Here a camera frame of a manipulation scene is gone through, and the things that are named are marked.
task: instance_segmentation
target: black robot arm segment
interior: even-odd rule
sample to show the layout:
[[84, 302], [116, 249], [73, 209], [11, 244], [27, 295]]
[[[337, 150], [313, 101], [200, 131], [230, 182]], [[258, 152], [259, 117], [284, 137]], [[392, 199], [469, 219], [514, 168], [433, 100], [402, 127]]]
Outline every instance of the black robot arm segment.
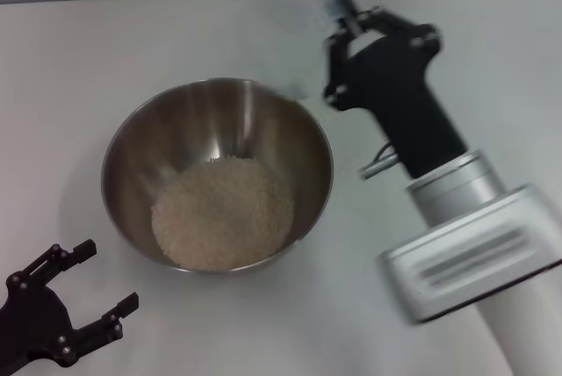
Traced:
[[[466, 145], [425, 83], [426, 68], [441, 48], [437, 29], [381, 8], [358, 11], [352, 0], [337, 3], [342, 18], [328, 38], [327, 101], [340, 111], [371, 111], [412, 178], [465, 153]], [[369, 30], [385, 36], [349, 57], [351, 41]]]
[[38, 358], [62, 367], [123, 337], [120, 318], [139, 308], [129, 295], [98, 321], [73, 329], [68, 311], [47, 283], [96, 254], [92, 240], [72, 252], [55, 244], [22, 271], [6, 280], [8, 300], [0, 308], [0, 376], [8, 376]]

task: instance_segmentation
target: bowl rim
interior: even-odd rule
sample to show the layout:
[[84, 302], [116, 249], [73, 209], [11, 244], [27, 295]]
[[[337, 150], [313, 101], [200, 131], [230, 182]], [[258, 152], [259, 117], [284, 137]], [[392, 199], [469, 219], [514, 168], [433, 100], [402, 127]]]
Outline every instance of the bowl rim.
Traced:
[[[314, 123], [316, 128], [319, 130], [321, 138], [324, 140], [324, 144], [325, 144], [325, 146], [328, 150], [329, 168], [330, 168], [328, 191], [326, 193], [326, 198], [324, 199], [322, 207], [321, 207], [320, 211], [318, 212], [318, 214], [316, 215], [316, 217], [314, 218], [314, 220], [311, 222], [311, 224], [308, 226], [308, 228], [305, 231], [302, 232], [302, 234], [299, 236], [299, 238], [294, 240], [291, 244], [287, 244], [282, 249], [275, 252], [273, 255], [271, 255], [269, 257], [266, 257], [265, 259], [260, 260], [259, 262], [255, 262], [253, 264], [247, 264], [245, 266], [240, 266], [238, 268], [233, 268], [233, 269], [230, 269], [228, 271], [203, 271], [203, 270], [198, 270], [198, 269], [187, 269], [187, 268], [183, 268], [183, 267], [181, 267], [177, 264], [174, 264], [173, 262], [171, 262], [171, 260], [170, 260], [170, 262], [171, 262], [170, 264], [165, 264], [165, 263], [160, 262], [160, 261], [156, 260], [155, 258], [151, 257], [148, 253], [145, 253], [142, 249], [140, 249], [138, 246], [136, 246], [136, 244], [134, 244], [128, 237], [126, 237], [122, 233], [121, 229], [119, 228], [119, 225], [113, 219], [112, 213], [110, 212], [110, 209], [107, 205], [107, 198], [106, 198], [105, 189], [104, 189], [105, 172], [106, 172], [106, 167], [107, 167], [108, 156], [109, 156], [110, 152], [112, 151], [113, 145], [116, 143], [116, 141], [118, 139], [118, 136], [121, 134], [121, 131], [133, 119], [133, 117], [135, 117], [147, 105], [152, 104], [158, 98], [162, 98], [163, 96], [165, 96], [166, 94], [168, 94], [169, 92], [171, 92], [173, 90], [177, 90], [179, 88], [183, 88], [183, 87], [187, 87], [187, 86], [192, 86], [192, 85], [199, 84], [199, 83], [212, 83], [212, 82], [250, 83], [252, 85], [260, 86], [263, 89], [266, 89], [268, 92], [270, 92], [272, 94], [272, 96], [277, 96], [277, 97], [282, 98], [283, 100], [285, 100], [287, 102], [294, 103], [298, 108], [300, 108], [300, 110], [306, 116], [308, 116], [308, 118], [311, 119], [311, 121]], [[316, 226], [316, 224], [320, 220], [321, 216], [324, 214], [324, 210], [326, 209], [326, 205], [328, 204], [328, 201], [330, 199], [330, 195], [331, 195], [331, 192], [332, 192], [332, 186], [334, 184], [334, 157], [332, 155], [332, 148], [330, 147], [328, 137], [326, 136], [326, 133], [324, 133], [324, 129], [318, 123], [316, 118], [302, 104], [300, 104], [297, 100], [287, 99], [287, 98], [281, 96], [277, 90], [274, 90], [270, 86], [265, 85], [263, 83], [260, 83], [256, 80], [244, 79], [244, 78], [238, 78], [238, 77], [211, 77], [211, 78], [201, 79], [201, 80], [197, 80], [197, 81], [190, 82], [190, 83], [179, 84], [177, 86], [174, 86], [172, 88], [164, 90], [164, 91], [158, 93], [157, 95], [154, 95], [153, 97], [149, 98], [148, 100], [144, 101], [137, 108], [135, 108], [133, 110], [133, 112], [131, 112], [126, 117], [126, 119], [121, 123], [121, 125], [115, 131], [115, 134], [112, 136], [112, 139], [110, 140], [109, 145], [107, 146], [107, 149], [105, 150], [105, 153], [104, 153], [104, 161], [102, 163], [102, 169], [101, 169], [101, 176], [100, 177], [101, 177], [100, 188], [101, 188], [101, 192], [102, 192], [102, 200], [104, 202], [105, 212], [107, 213], [107, 216], [109, 217], [113, 227], [117, 230], [117, 233], [119, 234], [119, 237], [121, 239], [125, 240], [125, 242], [129, 246], [131, 246], [135, 251], [137, 251], [142, 256], [146, 257], [147, 259], [149, 259], [151, 262], [153, 262], [155, 264], [159, 264], [160, 266], [164, 266], [166, 268], [171, 268], [171, 269], [174, 269], [176, 271], [181, 271], [181, 272], [186, 272], [186, 273], [194, 273], [194, 274], [205, 274], [205, 275], [225, 275], [225, 274], [241, 273], [241, 272], [244, 272], [244, 271], [249, 271], [249, 270], [254, 269], [254, 268], [257, 269], [257, 268], [260, 268], [262, 266], [265, 266], [268, 263], [274, 262], [275, 260], [279, 259], [281, 256], [283, 256], [285, 253], [287, 253], [291, 249], [294, 249], [294, 247], [300, 241], [302, 241], [302, 239], [305, 238], [313, 230], [313, 228]]]

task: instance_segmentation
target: stainless steel bowl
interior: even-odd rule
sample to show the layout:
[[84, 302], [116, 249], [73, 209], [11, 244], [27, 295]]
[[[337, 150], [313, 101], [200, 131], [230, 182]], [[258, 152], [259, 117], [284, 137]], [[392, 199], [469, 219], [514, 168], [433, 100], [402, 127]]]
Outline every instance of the stainless steel bowl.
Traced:
[[254, 157], [292, 189], [295, 216], [285, 244], [266, 264], [301, 240], [320, 217], [332, 186], [326, 136], [296, 102], [259, 83], [211, 79], [166, 90], [133, 112], [105, 153], [102, 193], [119, 232], [144, 256], [181, 271], [156, 243], [151, 207], [157, 193], [195, 163]]

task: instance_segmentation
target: rice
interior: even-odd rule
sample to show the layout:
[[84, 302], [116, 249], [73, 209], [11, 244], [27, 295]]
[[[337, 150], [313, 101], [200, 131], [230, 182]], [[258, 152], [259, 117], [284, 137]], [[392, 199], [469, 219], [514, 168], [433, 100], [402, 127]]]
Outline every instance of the rice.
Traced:
[[183, 268], [228, 271], [275, 253], [291, 230], [289, 188], [257, 160], [222, 158], [176, 176], [152, 208], [162, 251]]

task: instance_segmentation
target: white table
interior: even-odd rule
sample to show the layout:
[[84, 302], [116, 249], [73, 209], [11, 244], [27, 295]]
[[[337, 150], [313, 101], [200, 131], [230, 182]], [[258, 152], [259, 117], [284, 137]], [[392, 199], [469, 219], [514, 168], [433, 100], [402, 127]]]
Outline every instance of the white table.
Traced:
[[[562, 206], [559, 0], [358, 1], [440, 27], [444, 51], [429, 81], [459, 130], [508, 185], [534, 181]], [[511, 374], [474, 307], [411, 327], [385, 289], [375, 258], [424, 225], [400, 167], [357, 178], [383, 136], [366, 112], [321, 102], [330, 32], [322, 0], [0, 6], [0, 276], [54, 242], [70, 249], [92, 238], [97, 256], [51, 283], [75, 327], [140, 295], [123, 340], [67, 370], [40, 361], [21, 374]], [[313, 232], [240, 278], [192, 277], [140, 257], [119, 239], [99, 188], [104, 150], [137, 105], [213, 76], [307, 97], [335, 159]], [[540, 278], [561, 285], [559, 271]]]

